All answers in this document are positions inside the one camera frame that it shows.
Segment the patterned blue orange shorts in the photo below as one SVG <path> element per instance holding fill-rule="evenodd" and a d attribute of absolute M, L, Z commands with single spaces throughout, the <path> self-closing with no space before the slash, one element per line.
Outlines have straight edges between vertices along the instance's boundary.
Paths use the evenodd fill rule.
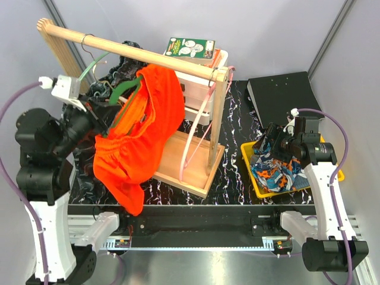
<path fill-rule="evenodd" d="M 290 162 L 274 159 L 270 153 L 256 154 L 254 172 L 259 183 L 269 191 L 290 190 L 295 184 L 308 183 L 300 161 L 293 157 Z"/>

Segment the dark green hanger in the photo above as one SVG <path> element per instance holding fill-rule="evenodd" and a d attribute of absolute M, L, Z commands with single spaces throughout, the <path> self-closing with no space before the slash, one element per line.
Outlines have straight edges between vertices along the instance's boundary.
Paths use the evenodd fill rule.
<path fill-rule="evenodd" d="M 137 72 L 146 66 L 141 61 L 121 57 L 107 75 L 91 84 L 87 95 L 103 122 L 98 134 L 108 135 L 116 114 L 138 88 Z"/>

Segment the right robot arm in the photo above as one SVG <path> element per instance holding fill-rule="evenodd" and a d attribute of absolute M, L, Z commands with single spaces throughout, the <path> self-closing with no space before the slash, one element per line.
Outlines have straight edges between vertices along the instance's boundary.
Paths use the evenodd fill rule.
<path fill-rule="evenodd" d="M 337 177 L 337 157 L 332 144 L 323 142 L 319 119 L 298 116 L 293 126 L 270 123 L 262 146 L 281 162 L 292 158 L 301 168 L 312 191 L 317 226 L 311 226 L 301 213 L 284 211 L 270 220 L 275 235 L 288 232 L 302 247 L 308 271 L 352 272 L 369 253 L 368 244 L 358 240 L 344 207 Z"/>

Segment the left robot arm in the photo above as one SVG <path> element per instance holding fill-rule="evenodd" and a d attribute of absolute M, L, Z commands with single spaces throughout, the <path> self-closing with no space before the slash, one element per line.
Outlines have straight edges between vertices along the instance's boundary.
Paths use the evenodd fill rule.
<path fill-rule="evenodd" d="M 104 125 L 90 106 L 70 111 L 67 120 L 59 121 L 44 109 L 30 109 L 16 123 L 15 140 L 20 145 L 16 182 L 28 202 L 37 253 L 36 272 L 27 284 L 84 284 L 93 275 L 97 253 L 108 237 L 128 229 L 125 217 L 106 211 L 75 242 L 70 241 L 72 164 L 67 157 L 91 131 Z"/>

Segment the light green hanger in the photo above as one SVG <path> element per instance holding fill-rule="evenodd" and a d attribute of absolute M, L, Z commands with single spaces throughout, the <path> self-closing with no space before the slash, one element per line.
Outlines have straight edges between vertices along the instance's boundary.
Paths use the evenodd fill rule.
<path fill-rule="evenodd" d="M 82 37 L 82 39 L 81 39 L 80 45 L 81 45 L 82 50 L 85 51 L 86 53 L 88 53 L 88 54 L 91 56 L 91 58 L 92 58 L 93 61 L 92 61 L 92 62 L 91 62 L 86 68 L 85 68 L 85 70 L 84 70 L 84 71 L 81 73 L 81 75 L 79 76 L 78 79 L 79 79 L 80 81 L 82 81 L 83 79 L 85 79 L 85 77 L 88 75 L 88 73 L 89 73 L 90 71 L 92 71 L 93 76 L 95 76 L 94 70 L 96 69 L 96 65 L 99 64 L 100 61 L 101 61 L 104 57 L 106 57 L 108 54 L 110 54 L 110 52 L 104 52 L 104 53 L 103 53 L 102 55 L 100 55 L 98 58 L 95 58 L 95 57 L 93 56 L 93 54 L 92 54 L 89 50 L 85 49 L 85 47 L 84 47 L 84 39 L 85 39 L 87 36 L 93 36 L 93 37 L 94 37 L 94 35 L 91 34 L 91 33 L 86 33 L 86 34 L 84 34 L 83 37 Z"/>

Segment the dark grey patterned shorts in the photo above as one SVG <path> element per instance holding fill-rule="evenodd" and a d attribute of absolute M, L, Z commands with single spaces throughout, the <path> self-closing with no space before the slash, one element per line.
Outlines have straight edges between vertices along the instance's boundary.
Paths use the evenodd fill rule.
<path fill-rule="evenodd" d="M 120 56 L 117 65 L 111 67 L 106 75 L 91 83 L 85 96 L 92 103 L 104 103 L 110 98 L 114 88 L 124 81 L 134 80 L 137 71 L 146 66 L 145 62 Z M 76 195 L 73 200 L 80 204 L 98 204 L 103 197 L 110 196 L 104 184 L 95 177 L 93 171 L 95 151 L 95 134 L 90 134 L 73 151 L 78 191 L 83 195 L 82 197 Z"/>

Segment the yellow plastic tray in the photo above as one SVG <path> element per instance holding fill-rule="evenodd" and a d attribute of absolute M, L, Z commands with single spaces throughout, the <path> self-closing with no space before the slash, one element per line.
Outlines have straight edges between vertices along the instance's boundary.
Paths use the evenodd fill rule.
<path fill-rule="evenodd" d="M 278 196 L 281 194 L 302 191 L 309 188 L 309 184 L 303 183 L 303 182 L 299 184 L 295 184 L 294 187 L 292 187 L 290 190 L 279 191 L 279 192 L 269 191 L 267 188 L 263 187 L 259 183 L 259 180 L 256 178 L 256 175 L 254 172 L 254 164 L 257 161 L 257 155 L 255 154 L 254 145 L 257 142 L 258 141 L 245 142 L 241 145 L 240 149 L 242 152 L 243 160 L 245 162 L 245 165 L 249 173 L 250 180 L 254 187 L 254 192 L 259 199 L 271 198 L 271 197 Z"/>

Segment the black marbled mat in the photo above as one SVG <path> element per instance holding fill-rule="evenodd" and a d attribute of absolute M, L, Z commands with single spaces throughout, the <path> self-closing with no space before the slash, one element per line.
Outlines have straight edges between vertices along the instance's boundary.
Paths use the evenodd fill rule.
<path fill-rule="evenodd" d="M 147 205 L 253 205 L 253 204 L 313 204 L 310 189 L 260 199 L 254 192 L 240 147 L 261 136 L 261 126 L 254 107 L 245 91 L 246 81 L 234 81 L 226 95 L 219 142 L 225 147 L 206 198 L 150 179 L 141 185 Z M 92 175 L 83 172 L 85 162 L 91 162 L 94 138 L 84 141 L 75 152 L 77 178 L 71 191 L 70 203 L 82 205 L 116 204 L 106 188 Z"/>

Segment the wooden clothes rack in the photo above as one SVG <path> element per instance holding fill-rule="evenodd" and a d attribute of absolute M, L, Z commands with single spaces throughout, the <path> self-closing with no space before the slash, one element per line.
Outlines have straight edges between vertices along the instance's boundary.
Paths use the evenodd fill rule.
<path fill-rule="evenodd" d="M 210 140 L 202 140 L 194 136 L 196 125 L 192 126 L 188 134 L 176 132 L 168 140 L 159 169 L 153 176 L 157 180 L 197 196 L 203 198 L 207 196 L 224 151 L 224 146 L 219 144 L 219 135 L 228 89 L 227 82 L 231 75 L 230 69 L 227 67 L 211 69 L 148 50 L 85 35 L 78 31 L 58 27 L 47 18 L 38 20 L 37 29 L 51 48 L 66 75 L 71 77 L 78 77 L 83 71 L 69 49 L 68 44 L 73 42 L 83 43 L 92 48 L 149 64 L 157 64 L 213 82 L 211 92 L 214 95 L 214 107 Z"/>

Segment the white drawer unit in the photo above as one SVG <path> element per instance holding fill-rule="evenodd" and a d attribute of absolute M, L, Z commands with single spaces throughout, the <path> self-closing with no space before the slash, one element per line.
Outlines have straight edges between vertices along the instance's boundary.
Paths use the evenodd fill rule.
<path fill-rule="evenodd" d="M 208 93 L 208 80 L 176 71 L 185 97 L 185 119 L 193 122 Z M 201 114 L 198 124 L 208 125 L 213 118 L 214 94 L 212 93 Z"/>

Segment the orange book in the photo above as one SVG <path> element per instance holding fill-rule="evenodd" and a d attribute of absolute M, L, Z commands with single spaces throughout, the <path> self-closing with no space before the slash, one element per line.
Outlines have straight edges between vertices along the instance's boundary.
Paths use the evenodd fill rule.
<path fill-rule="evenodd" d="M 210 68 L 217 67 L 220 60 L 221 60 L 221 49 L 215 49 L 212 62 L 211 62 L 211 64 L 208 65 L 208 67 L 210 67 Z"/>

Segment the green book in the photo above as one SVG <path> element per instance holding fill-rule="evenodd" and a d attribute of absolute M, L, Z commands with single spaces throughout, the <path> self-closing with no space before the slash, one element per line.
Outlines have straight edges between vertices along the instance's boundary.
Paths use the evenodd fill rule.
<path fill-rule="evenodd" d="M 164 55 L 192 62 L 210 62 L 214 56 L 215 40 L 171 37 Z"/>

